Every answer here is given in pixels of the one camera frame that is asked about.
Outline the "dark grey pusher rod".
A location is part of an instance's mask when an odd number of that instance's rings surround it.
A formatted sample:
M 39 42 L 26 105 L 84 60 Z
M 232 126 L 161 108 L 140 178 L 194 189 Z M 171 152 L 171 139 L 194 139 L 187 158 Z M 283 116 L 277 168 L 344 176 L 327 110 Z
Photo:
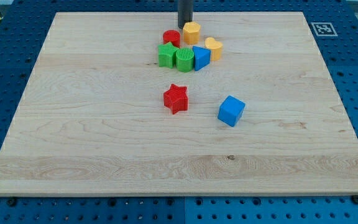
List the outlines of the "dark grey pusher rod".
M 178 0 L 177 24 L 178 28 L 184 28 L 187 22 L 193 20 L 194 0 Z

